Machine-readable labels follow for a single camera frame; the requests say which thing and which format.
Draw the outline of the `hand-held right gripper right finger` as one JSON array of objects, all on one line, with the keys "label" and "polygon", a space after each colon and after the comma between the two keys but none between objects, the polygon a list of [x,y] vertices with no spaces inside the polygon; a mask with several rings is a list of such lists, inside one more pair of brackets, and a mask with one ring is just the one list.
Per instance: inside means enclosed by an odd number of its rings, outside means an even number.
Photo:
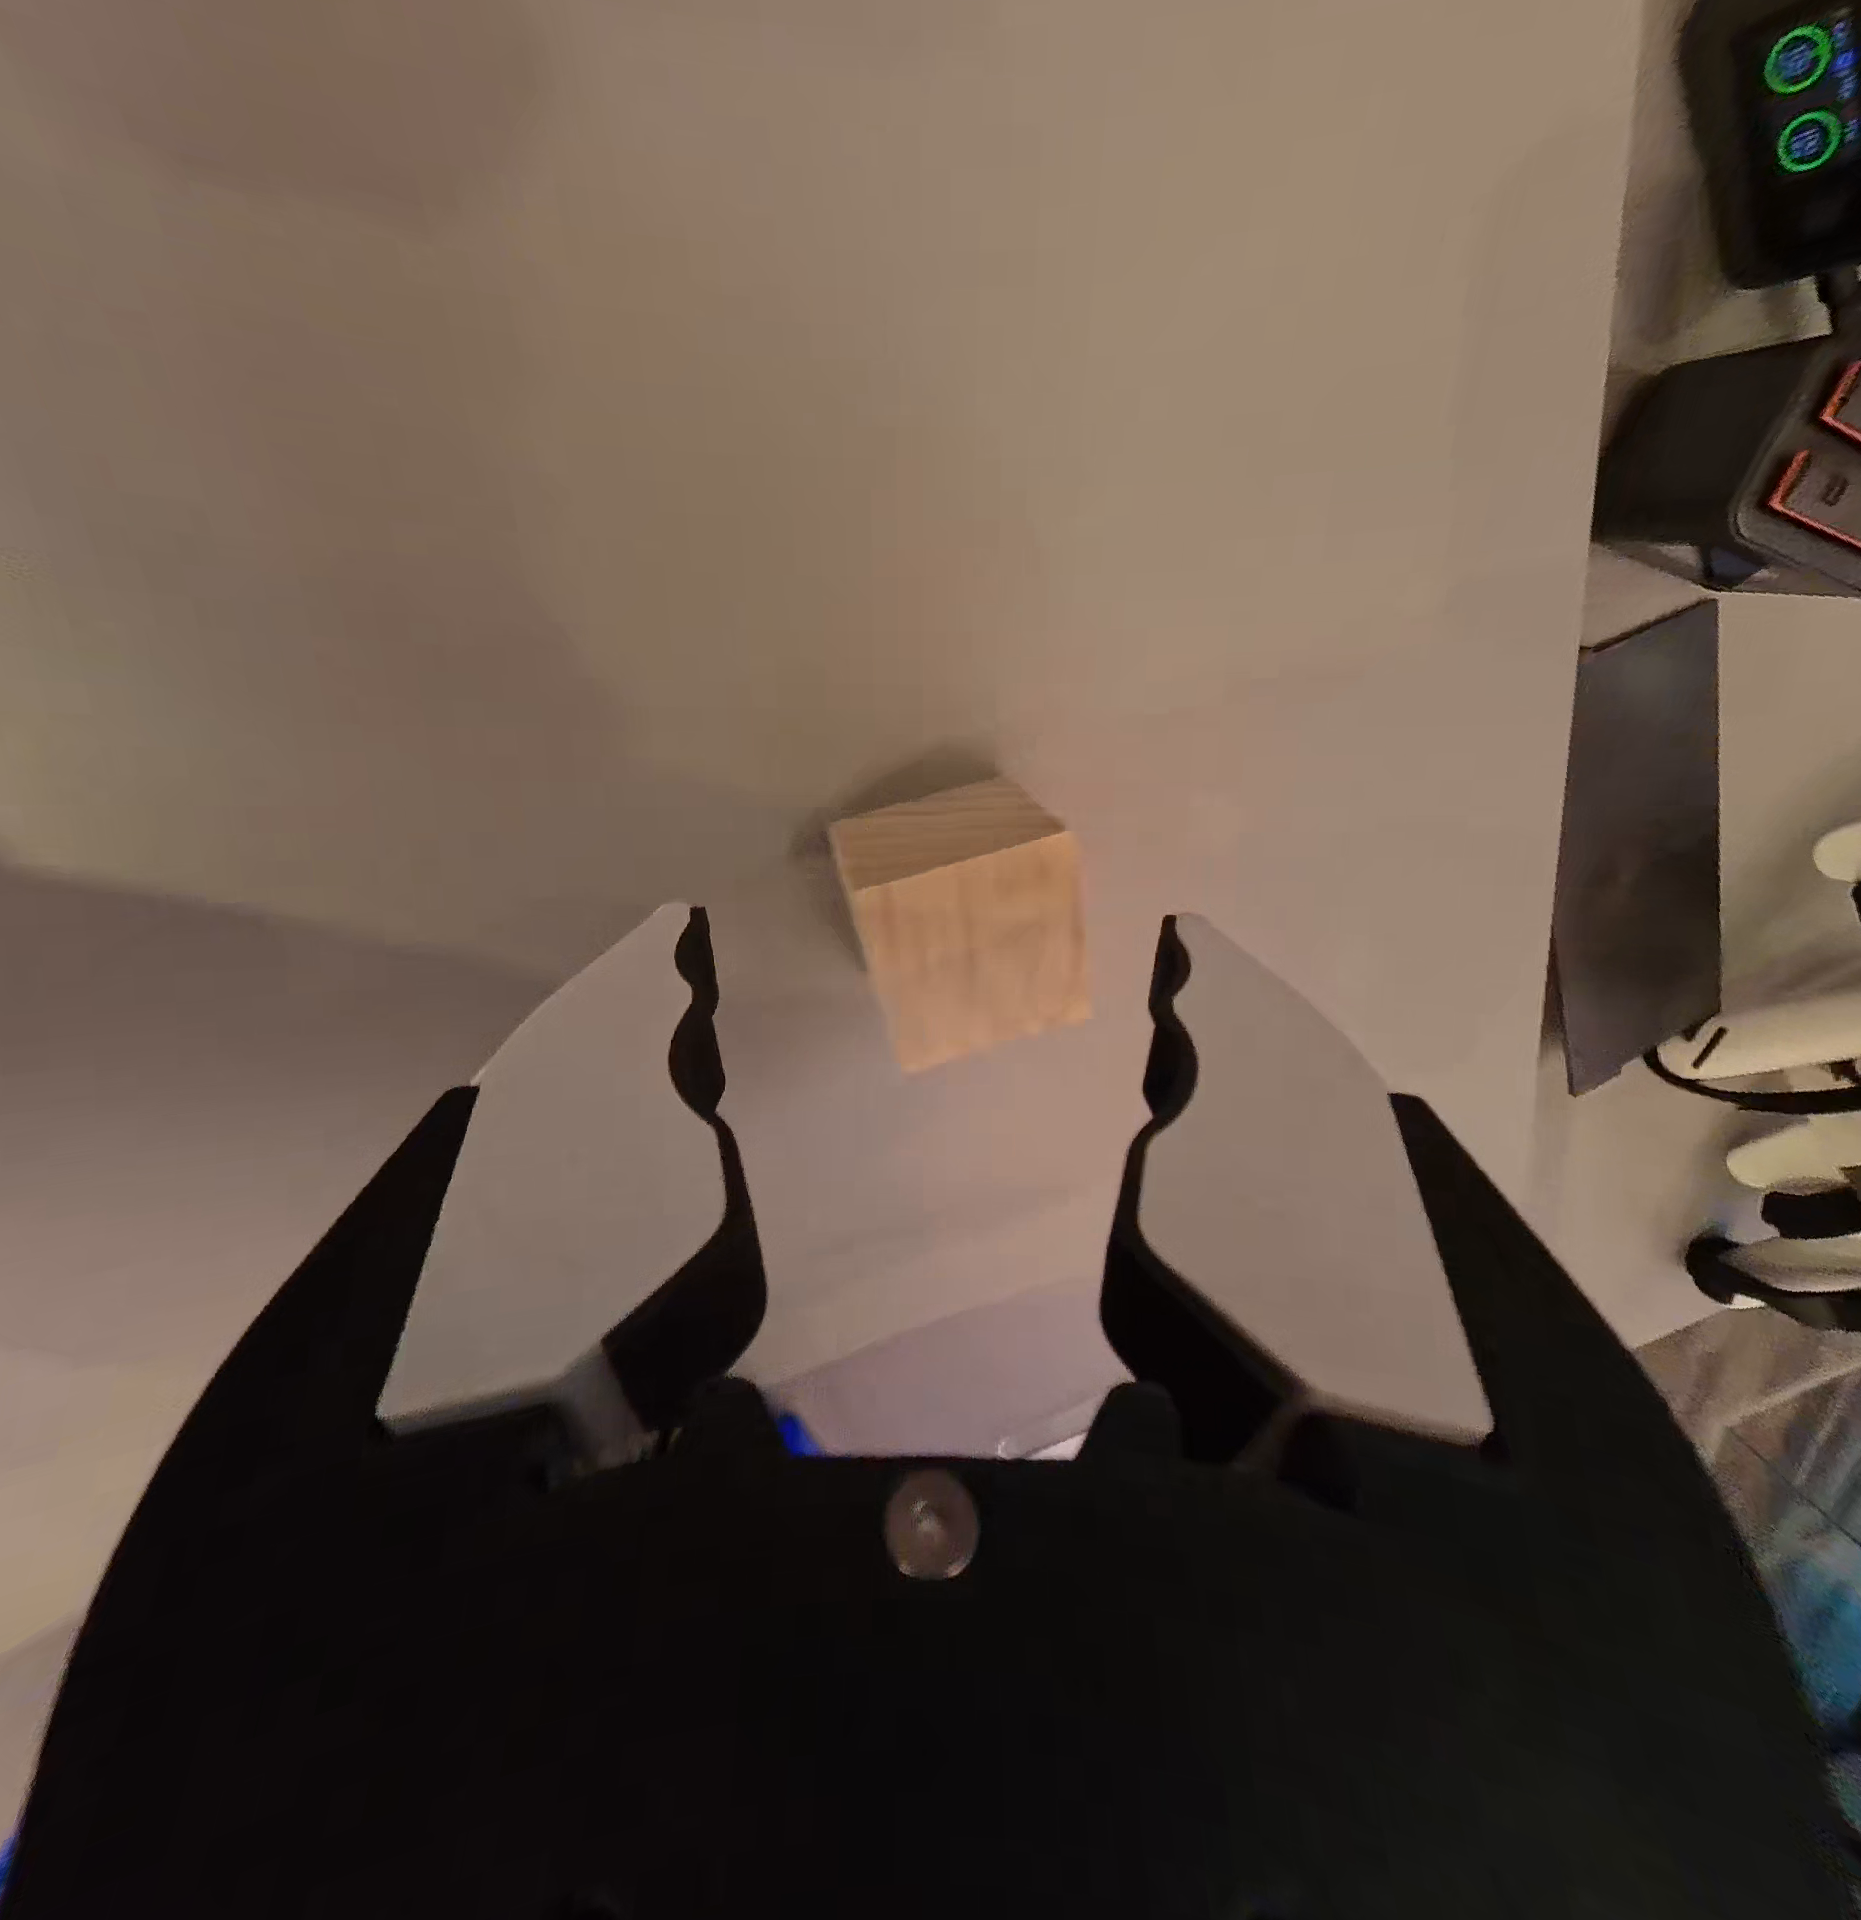
[{"label": "hand-held right gripper right finger", "polygon": [[1162,918],[1146,1015],[1101,1326],[1172,1400],[1183,1456],[1251,1464],[1318,1413],[1485,1442],[1492,1407],[1377,1069],[1199,915]]}]

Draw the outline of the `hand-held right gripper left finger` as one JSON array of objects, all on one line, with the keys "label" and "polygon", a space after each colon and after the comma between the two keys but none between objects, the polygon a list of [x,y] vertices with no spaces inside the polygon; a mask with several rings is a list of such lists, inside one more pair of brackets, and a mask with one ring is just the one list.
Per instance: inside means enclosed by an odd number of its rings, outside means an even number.
[{"label": "hand-held right gripper left finger", "polygon": [[722,1113],[714,924],[670,903],[479,1072],[379,1417],[556,1407],[673,1428],[751,1348],[767,1274]]}]

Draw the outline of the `wooden cube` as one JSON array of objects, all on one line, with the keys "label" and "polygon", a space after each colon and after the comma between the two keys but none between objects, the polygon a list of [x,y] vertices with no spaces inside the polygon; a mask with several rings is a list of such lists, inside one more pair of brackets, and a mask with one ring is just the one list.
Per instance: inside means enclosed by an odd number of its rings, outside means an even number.
[{"label": "wooden cube", "polygon": [[1019,781],[886,804],[824,841],[899,1069],[1092,1018],[1081,848]]}]

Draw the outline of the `black battery charger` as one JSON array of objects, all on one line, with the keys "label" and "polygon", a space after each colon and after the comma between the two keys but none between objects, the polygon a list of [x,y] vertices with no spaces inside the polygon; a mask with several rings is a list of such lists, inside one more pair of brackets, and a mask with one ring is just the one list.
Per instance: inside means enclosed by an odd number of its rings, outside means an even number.
[{"label": "black battery charger", "polygon": [[1591,538],[1710,593],[1861,602],[1861,325],[1654,377]]}]

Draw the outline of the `black power station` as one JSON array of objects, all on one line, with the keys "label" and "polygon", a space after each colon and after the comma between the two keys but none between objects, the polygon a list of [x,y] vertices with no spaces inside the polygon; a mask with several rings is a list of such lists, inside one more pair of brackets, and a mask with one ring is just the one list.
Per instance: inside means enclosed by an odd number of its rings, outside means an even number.
[{"label": "black power station", "polygon": [[1861,2],[1694,2],[1679,78],[1728,278],[1861,267]]}]

